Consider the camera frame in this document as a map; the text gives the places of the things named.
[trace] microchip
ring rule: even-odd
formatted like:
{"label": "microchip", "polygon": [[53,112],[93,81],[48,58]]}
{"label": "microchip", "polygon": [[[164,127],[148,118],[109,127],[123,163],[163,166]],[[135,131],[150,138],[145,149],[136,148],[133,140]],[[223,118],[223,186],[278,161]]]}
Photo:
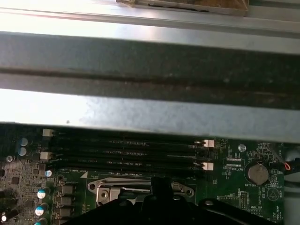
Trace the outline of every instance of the microchip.
{"label": "microchip", "polygon": [[28,200],[24,204],[25,208],[33,208],[34,207],[34,201]]}
{"label": "microchip", "polygon": [[60,201],[61,205],[72,205],[72,198],[71,197],[62,197]]}
{"label": "microchip", "polygon": [[70,217],[71,216],[71,212],[72,212],[71,209],[62,208],[62,209],[60,209],[59,214],[60,214],[61,218],[66,218],[66,217]]}
{"label": "microchip", "polygon": [[19,181],[20,181],[20,178],[18,178],[18,177],[13,177],[13,178],[11,179],[11,184],[19,184]]}
{"label": "microchip", "polygon": [[62,206],[72,205],[72,198],[71,197],[56,197],[55,201],[60,203]]}
{"label": "microchip", "polygon": [[63,195],[72,195],[74,193],[74,187],[72,185],[64,185],[58,188],[58,191]]}

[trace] black capacitor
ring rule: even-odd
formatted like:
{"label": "black capacitor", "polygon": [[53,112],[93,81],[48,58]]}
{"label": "black capacitor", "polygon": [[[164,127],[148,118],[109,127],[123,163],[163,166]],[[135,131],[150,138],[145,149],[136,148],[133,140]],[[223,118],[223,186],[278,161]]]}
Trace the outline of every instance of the black capacitor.
{"label": "black capacitor", "polygon": [[18,210],[11,210],[1,216],[1,222],[7,222],[19,214]]}

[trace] screw hole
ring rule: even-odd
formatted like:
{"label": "screw hole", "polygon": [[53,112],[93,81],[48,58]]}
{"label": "screw hole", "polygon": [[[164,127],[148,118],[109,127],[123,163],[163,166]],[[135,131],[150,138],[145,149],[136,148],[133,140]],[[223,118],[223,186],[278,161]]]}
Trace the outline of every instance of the screw hole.
{"label": "screw hole", "polygon": [[94,190],[95,187],[96,187],[96,186],[95,186],[94,184],[91,184],[91,185],[90,185],[90,189],[91,189],[91,190]]}
{"label": "screw hole", "polygon": [[63,177],[62,175],[58,175],[58,176],[57,176],[57,180],[58,180],[58,181],[62,181],[62,180],[64,180],[64,177]]}
{"label": "screw hole", "polygon": [[187,190],[187,195],[188,196],[192,195],[192,191],[191,190]]}

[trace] integrated circuit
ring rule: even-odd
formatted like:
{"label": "integrated circuit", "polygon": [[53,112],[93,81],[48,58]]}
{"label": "integrated circuit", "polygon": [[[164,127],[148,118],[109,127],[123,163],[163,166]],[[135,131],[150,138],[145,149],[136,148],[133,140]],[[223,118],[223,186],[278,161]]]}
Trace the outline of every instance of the integrated circuit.
{"label": "integrated circuit", "polygon": [[11,184],[19,184],[19,181],[20,181],[20,178],[18,178],[18,177],[13,177],[13,178],[11,179]]}
{"label": "integrated circuit", "polygon": [[34,207],[34,201],[33,200],[27,200],[24,204],[25,208],[33,208]]}

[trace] white connector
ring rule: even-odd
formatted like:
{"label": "white connector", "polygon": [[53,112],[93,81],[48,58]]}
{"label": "white connector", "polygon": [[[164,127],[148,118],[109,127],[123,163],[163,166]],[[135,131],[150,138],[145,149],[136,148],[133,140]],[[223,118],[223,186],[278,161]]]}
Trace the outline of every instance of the white connector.
{"label": "white connector", "polygon": [[43,137],[52,137],[54,130],[51,129],[43,129]]}
{"label": "white connector", "polygon": [[213,163],[203,163],[203,167],[204,170],[207,171],[213,171],[214,170],[214,164]]}
{"label": "white connector", "polygon": [[204,140],[204,147],[214,148],[215,140]]}
{"label": "white connector", "polygon": [[52,158],[52,152],[42,151],[39,158],[40,160],[48,161]]}

